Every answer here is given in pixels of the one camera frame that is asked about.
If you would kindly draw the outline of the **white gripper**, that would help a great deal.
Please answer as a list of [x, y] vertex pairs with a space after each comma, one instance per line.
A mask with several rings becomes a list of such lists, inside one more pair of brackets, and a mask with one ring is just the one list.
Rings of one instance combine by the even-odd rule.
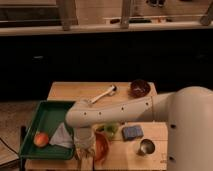
[[74, 129], [74, 145], [78, 157], [95, 155], [95, 135], [91, 128]]

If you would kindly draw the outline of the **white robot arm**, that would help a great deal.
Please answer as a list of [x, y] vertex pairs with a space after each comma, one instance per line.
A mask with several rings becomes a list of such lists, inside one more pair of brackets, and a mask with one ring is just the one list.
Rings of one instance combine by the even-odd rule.
[[213, 171], [213, 90], [200, 86], [103, 107], [75, 103], [65, 122], [73, 128], [109, 122], [165, 122], [167, 171]]

